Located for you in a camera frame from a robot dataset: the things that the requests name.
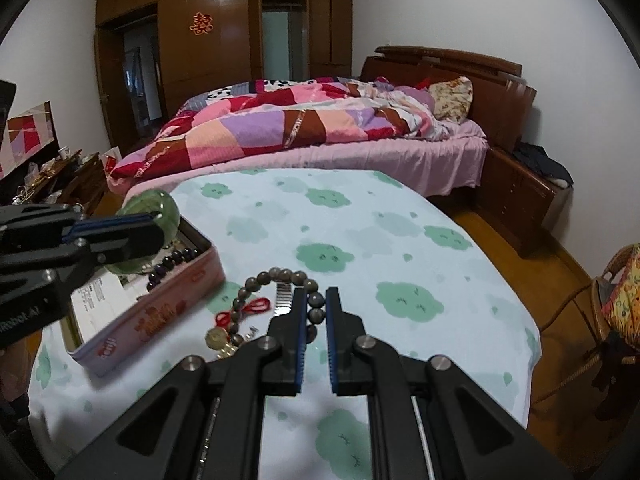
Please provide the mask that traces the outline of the pink metal tin box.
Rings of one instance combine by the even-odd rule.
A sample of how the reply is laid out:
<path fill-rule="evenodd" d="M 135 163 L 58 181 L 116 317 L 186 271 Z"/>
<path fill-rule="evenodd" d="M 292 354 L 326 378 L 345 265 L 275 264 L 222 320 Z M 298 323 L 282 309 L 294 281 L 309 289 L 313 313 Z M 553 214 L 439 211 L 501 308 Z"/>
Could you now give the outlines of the pink metal tin box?
<path fill-rule="evenodd" d="M 180 220 L 174 247 L 189 249 L 194 257 L 174 266 L 128 313 L 80 347 L 70 331 L 70 307 L 61 330 L 65 349 L 75 362 L 96 376 L 108 374 L 224 284 L 215 245 L 185 218 Z"/>

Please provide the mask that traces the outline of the floral pillow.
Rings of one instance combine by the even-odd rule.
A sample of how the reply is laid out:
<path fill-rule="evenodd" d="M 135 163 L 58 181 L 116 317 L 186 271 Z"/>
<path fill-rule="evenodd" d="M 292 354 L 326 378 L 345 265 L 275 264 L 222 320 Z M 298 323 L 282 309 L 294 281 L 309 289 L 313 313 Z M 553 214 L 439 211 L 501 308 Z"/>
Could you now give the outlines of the floral pillow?
<path fill-rule="evenodd" d="M 474 93 L 470 78 L 461 76 L 431 84 L 428 93 L 434 99 L 433 114 L 438 120 L 460 124 L 468 116 Z"/>

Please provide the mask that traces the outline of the wooden headboard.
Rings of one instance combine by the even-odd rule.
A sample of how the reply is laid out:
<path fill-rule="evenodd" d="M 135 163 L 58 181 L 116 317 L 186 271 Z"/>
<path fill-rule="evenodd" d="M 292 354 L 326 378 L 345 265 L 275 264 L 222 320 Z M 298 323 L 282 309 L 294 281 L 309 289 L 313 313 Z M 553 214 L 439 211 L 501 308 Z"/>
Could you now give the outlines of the wooden headboard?
<path fill-rule="evenodd" d="M 521 139 L 536 90 L 522 78 L 522 66 L 503 58 L 451 49 L 381 46 L 363 63 L 360 78 L 386 78 L 398 86 L 416 86 L 459 76 L 471 79 L 474 96 L 469 118 L 479 124 L 488 143 L 510 152 Z"/>

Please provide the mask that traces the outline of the pink bed sheet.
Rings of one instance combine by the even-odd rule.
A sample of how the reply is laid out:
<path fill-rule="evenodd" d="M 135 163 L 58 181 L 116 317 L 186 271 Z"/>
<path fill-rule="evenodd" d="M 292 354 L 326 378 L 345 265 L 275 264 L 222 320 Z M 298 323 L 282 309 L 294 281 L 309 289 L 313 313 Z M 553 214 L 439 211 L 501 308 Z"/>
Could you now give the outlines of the pink bed sheet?
<path fill-rule="evenodd" d="M 454 135 L 437 142 L 419 139 L 383 139 L 358 143 L 322 144 L 286 152 L 257 155 L 192 169 L 149 181 L 134 183 L 109 178 L 107 186 L 122 197 L 135 196 L 149 188 L 173 190 L 179 183 L 206 174 L 223 174 L 282 168 L 376 170 L 424 197 L 445 196 L 455 188 L 480 185 L 489 144 L 485 133 L 472 120 L 454 128 Z"/>

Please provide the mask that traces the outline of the wooden nightstand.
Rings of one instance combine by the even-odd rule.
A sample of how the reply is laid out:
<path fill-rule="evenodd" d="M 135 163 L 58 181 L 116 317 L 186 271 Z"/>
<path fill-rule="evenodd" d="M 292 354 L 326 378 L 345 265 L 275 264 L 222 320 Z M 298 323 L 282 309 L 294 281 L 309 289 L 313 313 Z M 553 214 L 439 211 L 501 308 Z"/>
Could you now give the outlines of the wooden nightstand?
<path fill-rule="evenodd" d="M 527 258 L 547 241 L 572 192 L 539 177 L 501 148 L 490 148 L 477 206 L 518 255 Z"/>

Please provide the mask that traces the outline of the red double happiness decal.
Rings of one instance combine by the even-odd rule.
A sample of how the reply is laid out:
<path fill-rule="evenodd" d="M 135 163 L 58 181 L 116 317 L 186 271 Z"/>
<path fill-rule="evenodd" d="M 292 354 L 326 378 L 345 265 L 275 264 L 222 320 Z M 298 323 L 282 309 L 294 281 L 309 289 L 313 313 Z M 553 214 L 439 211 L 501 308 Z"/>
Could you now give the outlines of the red double happiness decal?
<path fill-rule="evenodd" d="M 189 29 L 195 36 L 210 34 L 214 29 L 213 17 L 208 13 L 195 12 Z"/>

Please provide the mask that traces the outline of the dark clothes on nightstand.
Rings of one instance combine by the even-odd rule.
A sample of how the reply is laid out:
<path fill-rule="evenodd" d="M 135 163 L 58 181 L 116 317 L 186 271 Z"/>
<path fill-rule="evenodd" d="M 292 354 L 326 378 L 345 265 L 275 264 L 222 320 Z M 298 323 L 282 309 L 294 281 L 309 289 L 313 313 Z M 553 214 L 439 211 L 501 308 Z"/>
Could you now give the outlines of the dark clothes on nightstand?
<path fill-rule="evenodd" d="M 549 157 L 542 146 L 518 142 L 514 146 L 512 155 L 539 177 L 545 178 L 563 190 L 574 185 L 574 180 L 568 170 Z"/>

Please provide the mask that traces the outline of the patchwork quilt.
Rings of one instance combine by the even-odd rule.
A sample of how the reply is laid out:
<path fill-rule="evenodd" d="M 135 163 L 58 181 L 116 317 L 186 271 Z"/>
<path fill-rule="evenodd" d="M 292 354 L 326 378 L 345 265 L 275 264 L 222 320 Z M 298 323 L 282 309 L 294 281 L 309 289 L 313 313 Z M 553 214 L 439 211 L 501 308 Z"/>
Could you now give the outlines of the patchwork quilt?
<path fill-rule="evenodd" d="M 293 148 L 393 138 L 437 142 L 451 135 L 431 107 L 401 88 L 344 78 L 303 81 L 186 104 L 150 144 L 118 162 L 107 183 L 124 194 L 138 182 Z"/>

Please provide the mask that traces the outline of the colourful patterned cushion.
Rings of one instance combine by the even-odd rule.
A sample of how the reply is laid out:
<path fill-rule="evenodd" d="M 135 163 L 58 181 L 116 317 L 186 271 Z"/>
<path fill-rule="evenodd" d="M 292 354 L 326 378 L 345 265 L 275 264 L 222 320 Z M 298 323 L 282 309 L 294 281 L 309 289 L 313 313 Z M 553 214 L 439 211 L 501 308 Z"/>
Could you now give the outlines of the colourful patterned cushion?
<path fill-rule="evenodd" d="M 621 249 L 608 263 L 603 275 L 610 274 L 612 292 L 602 301 L 601 312 L 614 332 L 631 348 L 639 349 L 639 245 Z"/>

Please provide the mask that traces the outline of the dark wooden wardrobe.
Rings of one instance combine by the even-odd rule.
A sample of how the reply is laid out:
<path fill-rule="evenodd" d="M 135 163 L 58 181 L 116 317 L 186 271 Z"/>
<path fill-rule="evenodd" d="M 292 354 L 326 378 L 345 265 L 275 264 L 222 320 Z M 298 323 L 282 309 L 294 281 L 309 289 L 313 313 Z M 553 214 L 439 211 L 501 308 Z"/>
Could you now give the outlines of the dark wooden wardrobe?
<path fill-rule="evenodd" d="M 108 140 L 123 153 L 139 144 L 125 86 L 128 25 L 157 21 L 160 100 L 169 114 L 191 96 L 262 76 L 262 5 L 266 0 L 96 0 L 96 71 Z M 210 34 L 195 36 L 195 12 L 213 17 Z M 352 0 L 304 0 L 304 57 L 311 77 L 352 72 Z"/>

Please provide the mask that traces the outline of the television with reflection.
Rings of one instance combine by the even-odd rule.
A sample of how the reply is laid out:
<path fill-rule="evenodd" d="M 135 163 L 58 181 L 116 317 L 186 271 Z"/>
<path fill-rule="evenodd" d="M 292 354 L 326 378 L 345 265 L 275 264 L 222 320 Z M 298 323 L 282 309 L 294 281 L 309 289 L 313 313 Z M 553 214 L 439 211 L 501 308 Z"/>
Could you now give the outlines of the television with reflection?
<path fill-rule="evenodd" d="M 1 144 L 1 177 L 35 161 L 46 148 L 58 152 L 51 104 L 46 101 L 8 120 Z"/>

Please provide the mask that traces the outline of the paper leaflets in tin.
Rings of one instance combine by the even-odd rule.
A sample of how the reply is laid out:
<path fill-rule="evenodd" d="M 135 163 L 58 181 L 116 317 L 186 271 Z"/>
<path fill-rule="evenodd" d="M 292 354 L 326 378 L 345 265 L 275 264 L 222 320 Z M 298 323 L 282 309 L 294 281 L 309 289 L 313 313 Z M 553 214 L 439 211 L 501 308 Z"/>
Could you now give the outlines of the paper leaflets in tin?
<path fill-rule="evenodd" d="M 99 269 L 72 295 L 70 331 L 80 347 L 108 324 L 128 313 L 148 293 L 145 274 L 118 275 Z"/>

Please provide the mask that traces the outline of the wooden tv cabinet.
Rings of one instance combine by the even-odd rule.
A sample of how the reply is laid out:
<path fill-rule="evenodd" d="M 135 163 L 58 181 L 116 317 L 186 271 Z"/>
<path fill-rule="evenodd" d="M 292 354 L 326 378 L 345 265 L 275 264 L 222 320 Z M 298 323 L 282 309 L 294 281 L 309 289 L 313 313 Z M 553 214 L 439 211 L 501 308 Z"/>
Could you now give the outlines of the wooden tv cabinet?
<path fill-rule="evenodd" d="M 105 192 L 106 175 L 99 153 L 81 156 L 80 151 L 66 159 L 55 159 L 41 170 L 29 186 L 21 185 L 13 205 L 60 204 L 76 207 L 90 217 Z"/>

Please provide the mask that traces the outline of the silver metal wristwatch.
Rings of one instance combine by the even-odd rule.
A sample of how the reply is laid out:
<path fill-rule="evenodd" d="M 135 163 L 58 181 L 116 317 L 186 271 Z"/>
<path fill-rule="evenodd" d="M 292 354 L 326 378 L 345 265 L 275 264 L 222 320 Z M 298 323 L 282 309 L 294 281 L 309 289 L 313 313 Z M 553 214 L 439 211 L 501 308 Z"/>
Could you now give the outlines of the silver metal wristwatch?
<path fill-rule="evenodd" d="M 291 283 L 278 283 L 276 299 L 274 300 L 273 315 L 286 315 L 291 311 L 293 303 L 293 286 Z"/>

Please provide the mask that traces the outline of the rattan chair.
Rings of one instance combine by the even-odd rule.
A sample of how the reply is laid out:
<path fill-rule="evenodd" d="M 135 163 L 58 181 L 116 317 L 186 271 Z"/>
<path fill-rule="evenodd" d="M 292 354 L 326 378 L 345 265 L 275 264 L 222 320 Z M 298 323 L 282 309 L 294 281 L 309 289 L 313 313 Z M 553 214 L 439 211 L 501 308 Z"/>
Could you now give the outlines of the rattan chair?
<path fill-rule="evenodd" d="M 620 381 L 620 376 L 623 373 L 629 372 L 639 364 L 639 349 L 636 350 L 626 344 L 623 338 L 608 326 L 601 312 L 602 301 L 607 300 L 608 295 L 612 292 L 613 286 L 611 282 L 615 283 L 620 279 L 612 280 L 610 274 L 603 275 L 603 271 L 593 278 L 588 285 L 576 289 L 570 296 L 566 297 L 558 307 L 558 310 L 551 315 L 549 321 L 545 322 L 539 329 L 541 333 L 548 330 L 568 306 L 577 304 L 578 296 L 584 292 L 589 295 L 589 310 L 587 312 L 580 311 L 579 314 L 593 340 L 593 348 L 586 353 L 585 362 L 573 374 L 567 376 L 550 391 L 538 396 L 538 399 L 535 400 L 536 403 L 547 401 L 555 393 L 558 393 L 562 388 L 589 372 L 593 367 L 597 367 L 599 371 L 593 379 L 592 385 L 594 388 L 603 391 L 615 385 L 616 382 Z"/>

